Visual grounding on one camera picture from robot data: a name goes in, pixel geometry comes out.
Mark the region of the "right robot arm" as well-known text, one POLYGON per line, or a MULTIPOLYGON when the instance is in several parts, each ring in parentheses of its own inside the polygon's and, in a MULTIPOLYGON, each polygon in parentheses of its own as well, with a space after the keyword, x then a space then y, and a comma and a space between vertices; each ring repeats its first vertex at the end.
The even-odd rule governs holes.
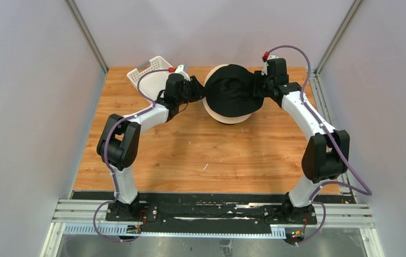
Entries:
POLYGON ((307 140, 301 166, 303 175, 287 193, 282 216, 296 223, 304 215, 324 183, 335 180, 347 170, 343 162, 349 152, 349 135, 326 122, 309 103, 302 87, 290 82, 284 58, 263 57, 264 68, 256 71, 254 96, 269 97, 296 122, 307 140))

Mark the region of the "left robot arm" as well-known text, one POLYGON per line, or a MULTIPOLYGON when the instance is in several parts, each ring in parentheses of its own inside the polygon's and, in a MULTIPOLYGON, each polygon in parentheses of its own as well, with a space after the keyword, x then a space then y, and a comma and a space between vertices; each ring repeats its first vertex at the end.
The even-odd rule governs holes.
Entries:
POLYGON ((182 104, 188 105, 203 97, 204 87, 195 76, 186 78, 180 73, 170 73, 164 88, 159 90, 149 107, 126 116, 112 114, 108 117, 96 151, 110 171, 115 188, 113 202, 121 205, 119 214, 125 220, 134 221, 140 214, 133 163, 141 134, 172 120, 179 114, 182 104))

